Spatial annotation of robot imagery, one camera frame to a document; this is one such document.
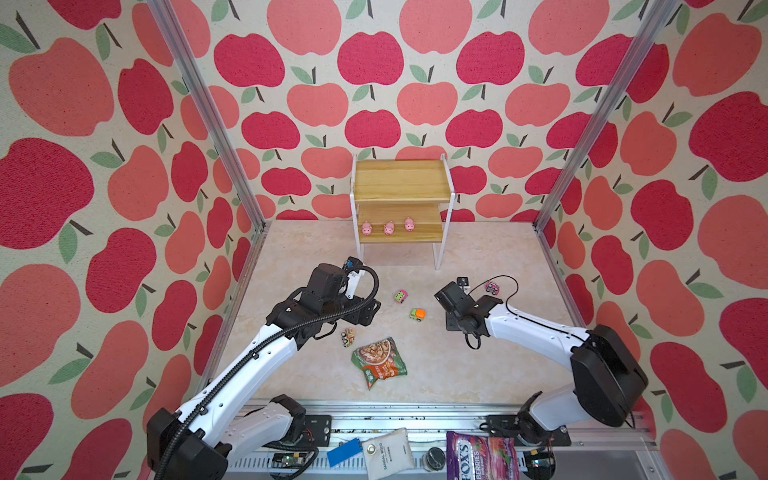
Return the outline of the wooden two-tier shelf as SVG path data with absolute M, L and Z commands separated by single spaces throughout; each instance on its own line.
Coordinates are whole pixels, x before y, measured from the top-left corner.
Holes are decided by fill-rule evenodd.
M 440 269 L 456 199 L 445 155 L 416 160 L 356 158 L 349 192 L 356 256 L 363 259 L 369 244 L 426 243 Z M 408 217 L 415 221 L 413 232 L 404 227 Z M 384 225 L 389 221 L 395 223 L 395 231 L 386 236 Z M 373 227 L 368 237 L 361 232 L 364 222 Z

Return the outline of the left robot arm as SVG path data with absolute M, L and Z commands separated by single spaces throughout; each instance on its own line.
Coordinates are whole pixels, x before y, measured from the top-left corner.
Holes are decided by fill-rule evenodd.
M 276 304 L 249 347 L 176 411 L 159 409 L 147 423 L 147 464 L 158 479 L 221 479 L 229 465 L 275 442 L 296 443 L 306 411 L 287 395 L 239 413 L 304 344 L 339 320 L 369 325 L 381 304 L 377 273 L 351 257 L 319 264 L 304 287 Z

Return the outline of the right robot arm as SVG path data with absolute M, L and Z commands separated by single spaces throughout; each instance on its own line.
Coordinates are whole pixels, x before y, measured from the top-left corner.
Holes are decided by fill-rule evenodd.
M 573 376 L 556 390 L 533 394 L 510 427 L 492 426 L 492 434 L 537 446 L 561 428 L 589 419 L 608 427 L 635 426 L 633 411 L 648 378 L 614 329 L 558 324 L 493 295 L 475 299 L 455 281 L 435 299 L 445 311 L 446 329 L 462 333 L 470 349 L 479 349 L 485 337 L 507 340 L 549 358 Z

